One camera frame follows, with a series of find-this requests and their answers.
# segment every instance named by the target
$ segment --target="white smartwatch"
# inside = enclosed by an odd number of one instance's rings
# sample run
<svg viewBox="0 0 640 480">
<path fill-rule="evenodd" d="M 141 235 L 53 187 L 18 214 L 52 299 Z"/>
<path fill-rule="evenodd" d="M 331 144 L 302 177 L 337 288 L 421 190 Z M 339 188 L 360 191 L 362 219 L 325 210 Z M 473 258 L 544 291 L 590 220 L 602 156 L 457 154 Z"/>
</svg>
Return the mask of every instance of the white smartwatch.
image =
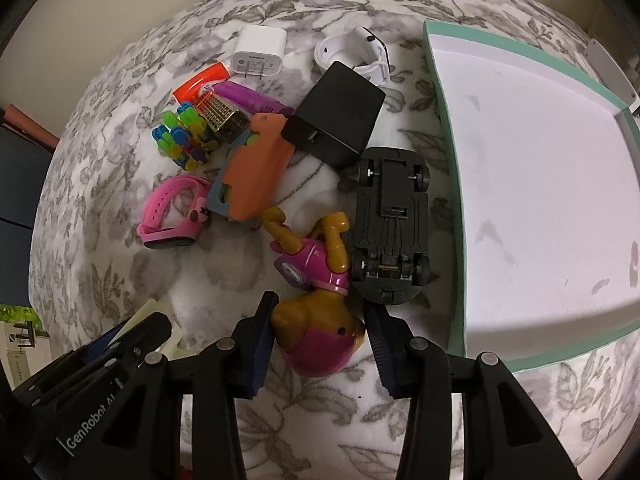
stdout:
<svg viewBox="0 0 640 480">
<path fill-rule="evenodd" d="M 389 80 L 386 46 L 365 27 L 356 27 L 347 34 L 324 38 L 316 45 L 314 59 L 322 73 L 331 63 L 340 61 L 376 86 Z"/>
</svg>

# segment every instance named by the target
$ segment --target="gray panel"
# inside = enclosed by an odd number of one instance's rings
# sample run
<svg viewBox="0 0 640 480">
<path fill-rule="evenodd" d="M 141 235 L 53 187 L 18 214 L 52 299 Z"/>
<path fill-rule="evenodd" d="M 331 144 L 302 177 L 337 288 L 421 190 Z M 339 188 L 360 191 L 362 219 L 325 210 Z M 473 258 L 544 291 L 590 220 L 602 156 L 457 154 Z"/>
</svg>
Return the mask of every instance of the gray panel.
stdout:
<svg viewBox="0 0 640 480">
<path fill-rule="evenodd" d="M 51 154 L 0 128 L 0 219 L 33 228 Z"/>
<path fill-rule="evenodd" d="M 0 303 L 29 304 L 31 229 L 0 221 Z"/>
</svg>

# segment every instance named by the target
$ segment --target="toy dog figure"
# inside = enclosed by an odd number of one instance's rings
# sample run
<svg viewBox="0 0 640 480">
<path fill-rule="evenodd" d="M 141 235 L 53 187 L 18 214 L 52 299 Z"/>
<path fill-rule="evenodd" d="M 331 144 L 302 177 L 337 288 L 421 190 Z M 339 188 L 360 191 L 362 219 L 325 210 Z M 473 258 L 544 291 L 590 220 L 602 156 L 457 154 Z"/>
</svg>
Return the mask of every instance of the toy dog figure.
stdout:
<svg viewBox="0 0 640 480">
<path fill-rule="evenodd" d="M 314 290 L 281 301 L 271 314 L 271 325 L 285 361 L 307 377 L 335 374 L 346 366 L 364 341 L 364 324 L 344 304 L 349 291 L 350 261 L 340 233 L 349 229 L 343 212 L 322 217 L 300 238 L 284 222 L 276 206 L 262 215 L 262 225 L 273 236 L 271 249 L 279 253 L 274 265 L 297 288 Z"/>
</svg>

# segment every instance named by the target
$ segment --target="white tray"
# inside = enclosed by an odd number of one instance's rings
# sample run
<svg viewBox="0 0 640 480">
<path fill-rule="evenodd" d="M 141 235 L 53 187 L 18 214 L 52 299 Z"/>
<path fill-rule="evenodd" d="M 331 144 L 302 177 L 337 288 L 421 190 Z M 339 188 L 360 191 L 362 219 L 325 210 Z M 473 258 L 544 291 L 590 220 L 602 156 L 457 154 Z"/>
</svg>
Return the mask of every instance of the white tray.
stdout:
<svg viewBox="0 0 640 480">
<path fill-rule="evenodd" d="M 459 261 L 449 351 L 513 370 L 640 326 L 640 132 L 580 69 L 485 30 L 426 22 L 449 131 Z"/>
</svg>

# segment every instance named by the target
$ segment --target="floral tablecloth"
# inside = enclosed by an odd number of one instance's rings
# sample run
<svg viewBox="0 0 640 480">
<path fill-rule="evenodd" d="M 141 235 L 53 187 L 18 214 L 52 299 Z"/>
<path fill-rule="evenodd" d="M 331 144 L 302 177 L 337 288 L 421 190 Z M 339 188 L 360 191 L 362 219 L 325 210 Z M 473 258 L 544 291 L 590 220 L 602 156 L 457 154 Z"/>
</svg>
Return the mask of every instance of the floral tablecloth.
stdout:
<svg viewBox="0 0 640 480">
<path fill-rule="evenodd" d="M 255 310 L 264 290 L 296 294 L 273 269 L 262 230 L 216 219 L 190 248 L 153 251 L 136 237 L 145 200 L 177 173 L 150 130 L 174 108 L 172 89 L 231 53 L 245 23 L 287 29 L 284 69 L 247 78 L 297 105 L 320 77 L 315 44 L 364 25 L 389 47 L 391 82 L 373 141 L 413 147 L 431 168 L 431 283 L 394 314 L 415 333 L 445 344 L 452 303 L 453 237 L 449 165 L 434 88 L 421 52 L 427 19 L 487 28 L 525 41 L 594 76 L 588 40 L 572 22 L 526 0 L 206 0 L 130 44 L 93 79 L 53 156 L 31 250 L 31 303 L 49 333 L 76 348 L 130 316 L 149 297 L 168 298 L 188 344 L 202 348 Z M 213 178 L 225 150 L 202 172 Z M 354 210 L 353 170 L 340 174 L 297 153 L 276 200 L 301 232 L 320 215 Z M 186 202 L 175 203 L 178 210 Z M 620 449 L 639 413 L 640 333 L 588 355 L 518 375 L 585 478 L 596 478 Z M 190 402 L 182 431 L 190 460 Z M 462 415 L 453 399 L 454 478 L 462 474 Z M 366 343 L 341 373 L 293 374 L 274 353 L 266 387 L 238 403 L 250 478 L 391 479 L 408 402 L 381 387 Z"/>
</svg>

